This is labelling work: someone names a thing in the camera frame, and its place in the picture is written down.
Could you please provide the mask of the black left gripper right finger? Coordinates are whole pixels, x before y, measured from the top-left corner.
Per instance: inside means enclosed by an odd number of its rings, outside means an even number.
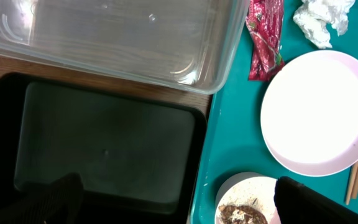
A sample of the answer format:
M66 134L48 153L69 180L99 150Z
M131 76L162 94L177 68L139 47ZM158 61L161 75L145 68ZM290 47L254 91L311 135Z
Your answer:
M358 224L357 213L286 176L273 199L282 224Z

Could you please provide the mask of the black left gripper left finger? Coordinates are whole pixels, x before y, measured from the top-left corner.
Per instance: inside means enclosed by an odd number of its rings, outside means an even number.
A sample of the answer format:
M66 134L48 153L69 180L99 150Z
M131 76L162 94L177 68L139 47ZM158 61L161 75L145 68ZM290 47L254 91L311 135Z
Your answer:
M0 211L0 224L74 224L83 201L79 174L68 174L45 190Z

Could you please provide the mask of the white round plate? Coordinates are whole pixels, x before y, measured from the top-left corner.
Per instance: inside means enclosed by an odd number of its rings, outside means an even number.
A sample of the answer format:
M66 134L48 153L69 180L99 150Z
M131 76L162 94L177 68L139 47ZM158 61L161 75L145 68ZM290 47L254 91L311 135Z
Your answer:
M294 58L270 82L260 111L264 141L288 170L336 174L358 161L358 60L334 50Z

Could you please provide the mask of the small dish with food scraps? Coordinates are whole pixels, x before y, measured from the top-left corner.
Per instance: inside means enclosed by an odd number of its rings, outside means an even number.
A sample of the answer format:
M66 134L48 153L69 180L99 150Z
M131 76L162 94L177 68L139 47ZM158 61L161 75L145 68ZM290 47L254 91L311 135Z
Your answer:
M255 172L242 172L228 178L215 200L215 224L280 224L273 200L277 180Z

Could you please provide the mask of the left wooden chopstick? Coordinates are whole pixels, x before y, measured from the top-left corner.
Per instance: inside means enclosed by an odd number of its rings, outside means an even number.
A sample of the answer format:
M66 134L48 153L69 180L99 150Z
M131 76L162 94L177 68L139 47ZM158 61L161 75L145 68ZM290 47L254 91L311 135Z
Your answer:
M346 199L345 199L346 205L349 205L351 198L352 198L354 184L355 184L356 177L357 177L357 171L358 171L358 161L351 168L351 173L350 173L350 177L349 177L349 181L348 181L348 185L347 185Z

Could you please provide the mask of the teal plastic tray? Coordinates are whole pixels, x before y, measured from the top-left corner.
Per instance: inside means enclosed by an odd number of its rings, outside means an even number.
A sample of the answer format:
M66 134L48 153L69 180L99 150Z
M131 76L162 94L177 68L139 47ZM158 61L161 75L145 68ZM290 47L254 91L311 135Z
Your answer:
M348 30L330 32L334 50L358 59L358 0L348 15ZM248 79L253 43L244 30L228 79L212 100L208 130L198 172L191 223L212 223L215 199L221 185L240 172L256 172L270 177L289 176L309 188L344 203L349 170L327 177L306 177L281 166L266 148L260 129L260 106L265 82Z

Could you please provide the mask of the black rectangular tray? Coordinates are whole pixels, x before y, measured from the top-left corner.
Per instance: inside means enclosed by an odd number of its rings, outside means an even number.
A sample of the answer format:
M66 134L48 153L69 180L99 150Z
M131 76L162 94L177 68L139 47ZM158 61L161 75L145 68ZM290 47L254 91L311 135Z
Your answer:
M75 173L78 223L185 223L206 127L189 106L5 74L0 210Z

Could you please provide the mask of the red snack wrapper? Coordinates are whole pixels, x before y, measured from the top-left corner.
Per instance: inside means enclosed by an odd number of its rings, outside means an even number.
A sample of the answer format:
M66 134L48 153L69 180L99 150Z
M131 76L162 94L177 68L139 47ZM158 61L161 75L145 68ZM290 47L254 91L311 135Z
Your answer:
M285 62L279 52L284 0L250 0L246 27L254 43L249 80L268 81Z

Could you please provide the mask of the crumpled white tissue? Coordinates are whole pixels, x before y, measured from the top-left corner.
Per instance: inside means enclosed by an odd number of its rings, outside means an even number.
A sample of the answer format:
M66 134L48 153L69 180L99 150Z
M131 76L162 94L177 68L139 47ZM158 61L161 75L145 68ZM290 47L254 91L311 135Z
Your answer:
M302 0L302 3L293 15L294 23L317 48L332 48L327 24L338 36L344 35L349 23L347 14L355 0Z

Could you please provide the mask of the clear plastic bin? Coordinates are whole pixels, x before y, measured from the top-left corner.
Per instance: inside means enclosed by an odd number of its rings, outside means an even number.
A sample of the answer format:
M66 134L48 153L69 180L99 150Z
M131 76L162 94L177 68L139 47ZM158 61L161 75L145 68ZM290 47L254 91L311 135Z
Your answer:
M0 55L210 95L225 84L249 2L0 0Z

